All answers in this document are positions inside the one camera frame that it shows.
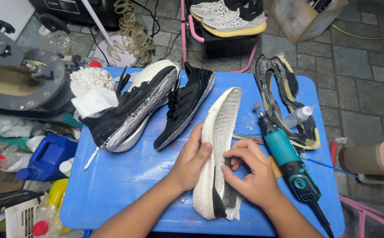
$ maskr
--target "cotton swab container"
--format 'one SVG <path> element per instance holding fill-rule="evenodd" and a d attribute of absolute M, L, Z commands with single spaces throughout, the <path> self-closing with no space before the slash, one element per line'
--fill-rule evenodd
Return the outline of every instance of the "cotton swab container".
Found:
<path fill-rule="evenodd" d="M 92 89 L 107 88 L 113 90 L 114 87 L 110 73 L 96 67 L 81 67 L 79 71 L 70 74 L 70 79 L 70 89 L 75 97 L 85 95 Z"/>

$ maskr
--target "forearm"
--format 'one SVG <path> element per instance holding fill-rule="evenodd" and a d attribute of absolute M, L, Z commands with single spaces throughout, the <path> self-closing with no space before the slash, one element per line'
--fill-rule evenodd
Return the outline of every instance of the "forearm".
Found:
<path fill-rule="evenodd" d="M 263 210 L 273 223 L 280 238 L 323 237 L 285 195 L 278 199 L 275 206 Z"/>
<path fill-rule="evenodd" d="M 163 178 L 138 200 L 106 221 L 93 238 L 146 237 L 164 210 L 182 192 L 171 179 Z"/>

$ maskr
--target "teal rotary tool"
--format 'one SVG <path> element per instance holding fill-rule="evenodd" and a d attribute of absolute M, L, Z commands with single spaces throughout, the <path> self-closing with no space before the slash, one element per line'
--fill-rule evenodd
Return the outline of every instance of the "teal rotary tool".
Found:
<path fill-rule="evenodd" d="M 264 141 L 279 165 L 286 183 L 300 202 L 307 203 L 312 208 L 326 229 L 329 238 L 334 238 L 330 223 L 318 205 L 321 193 L 311 174 L 286 133 L 277 127 L 268 115 L 264 115 L 260 107 L 258 102 L 254 104 L 254 108 L 258 109 L 260 114 L 258 120 L 261 123 Z"/>

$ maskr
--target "yellow translucent sole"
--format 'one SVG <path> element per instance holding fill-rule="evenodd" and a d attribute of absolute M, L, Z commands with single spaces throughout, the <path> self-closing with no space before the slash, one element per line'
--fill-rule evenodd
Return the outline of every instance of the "yellow translucent sole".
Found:
<path fill-rule="evenodd" d="M 189 10 L 189 11 L 190 11 L 193 18 L 195 18 L 199 22 L 202 22 L 202 18 L 197 17 L 197 15 L 195 15 L 191 10 Z"/>
<path fill-rule="evenodd" d="M 240 35 L 256 35 L 266 30 L 267 23 L 263 22 L 259 25 L 245 28 L 245 29 L 239 29 L 239 30 L 232 30 L 232 31 L 219 31 L 214 30 L 205 25 L 205 23 L 202 23 L 202 26 L 209 31 L 211 34 L 216 35 L 218 37 L 234 37 L 234 36 L 240 36 Z"/>

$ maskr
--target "tabletop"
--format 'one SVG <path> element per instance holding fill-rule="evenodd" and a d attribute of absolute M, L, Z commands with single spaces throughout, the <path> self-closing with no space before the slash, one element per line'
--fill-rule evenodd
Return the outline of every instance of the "tabletop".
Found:
<path fill-rule="evenodd" d="M 123 68 L 105 67 L 105 70 L 115 78 L 121 75 Z M 126 73 L 141 70 L 128 68 Z M 307 77 L 297 76 L 297 79 L 299 93 L 296 100 L 306 106 L 317 105 L 313 117 L 318 127 L 322 145 L 322 148 L 307 150 L 302 155 L 325 164 L 331 164 L 316 87 L 311 79 Z M 180 87 L 184 86 L 186 82 L 186 73 L 181 71 Z M 96 145 L 89 129 L 84 126 L 61 209 L 62 223 L 72 229 L 96 230 L 111 216 L 139 198 L 170 171 L 180 149 L 189 138 L 193 126 L 205 120 L 212 104 L 230 87 L 242 87 L 243 90 L 234 133 L 260 134 L 261 128 L 257 120 L 258 113 L 253 109 L 253 104 L 255 102 L 262 104 L 262 99 L 254 75 L 246 73 L 216 72 L 214 87 L 201 104 L 190 125 L 161 152 L 153 148 L 153 142 L 164 130 L 168 111 L 167 105 L 154 112 L 141 138 L 131 149 L 117 153 L 100 150 L 87 171 L 83 171 L 83 167 Z M 288 115 L 289 112 L 282 103 L 275 80 L 272 88 L 283 116 Z M 265 146 L 260 145 L 260 147 L 266 155 L 270 154 Z M 345 224 L 333 170 L 310 161 L 305 161 L 305 164 L 320 188 L 322 197 L 318 203 L 330 222 L 334 236 L 339 237 L 345 230 Z M 248 172 L 241 166 L 235 174 L 243 178 Z M 280 189 L 301 214 L 327 237 L 326 231 L 310 207 L 295 199 L 283 177 L 278 178 L 277 181 Z M 226 218 L 208 221 L 195 212 L 192 205 L 192 192 L 193 190 L 190 190 L 182 194 L 186 197 L 184 203 L 180 203 L 178 199 L 173 201 L 152 230 L 159 232 L 276 236 L 273 225 L 263 211 L 247 200 L 244 200 L 241 204 L 239 221 L 236 219 L 229 221 Z"/>

